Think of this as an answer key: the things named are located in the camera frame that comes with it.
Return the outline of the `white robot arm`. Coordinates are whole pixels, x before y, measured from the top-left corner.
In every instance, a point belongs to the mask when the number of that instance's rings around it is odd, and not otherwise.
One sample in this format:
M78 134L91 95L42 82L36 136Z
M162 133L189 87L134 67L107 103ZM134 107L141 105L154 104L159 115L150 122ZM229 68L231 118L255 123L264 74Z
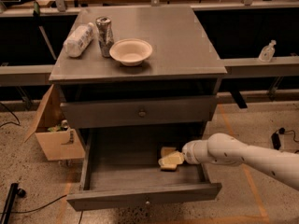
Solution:
M271 148L250 146L225 133L215 133L207 140L194 140L181 151L173 151L158 160L161 167L212 163L244 163L277 181L299 190L299 155Z

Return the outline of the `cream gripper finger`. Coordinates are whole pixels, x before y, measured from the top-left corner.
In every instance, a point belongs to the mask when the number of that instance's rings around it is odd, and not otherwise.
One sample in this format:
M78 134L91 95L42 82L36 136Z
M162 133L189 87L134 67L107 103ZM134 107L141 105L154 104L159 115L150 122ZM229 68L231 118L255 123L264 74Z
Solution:
M158 160L160 166L177 165L178 155L176 153L168 154Z

